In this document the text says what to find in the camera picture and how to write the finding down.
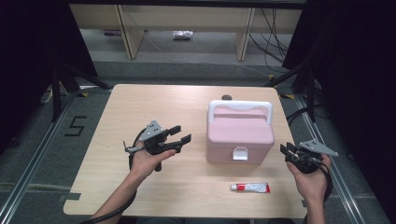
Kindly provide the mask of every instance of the human hand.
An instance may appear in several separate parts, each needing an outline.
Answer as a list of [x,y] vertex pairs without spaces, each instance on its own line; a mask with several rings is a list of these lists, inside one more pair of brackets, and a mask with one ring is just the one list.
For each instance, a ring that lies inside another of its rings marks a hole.
[[[322,154],[321,157],[322,163],[330,169],[332,163],[330,158],[325,154]],[[303,174],[293,163],[288,161],[287,165],[290,172],[294,175],[297,190],[304,199],[310,204],[323,204],[323,198],[327,188],[327,180],[323,172],[317,169],[314,173]]]
[[[137,147],[142,147],[143,142],[137,142]],[[134,154],[131,175],[138,176],[141,180],[146,179],[154,171],[157,164],[176,154],[174,149],[166,150],[158,155],[151,155],[145,149],[139,150]]]

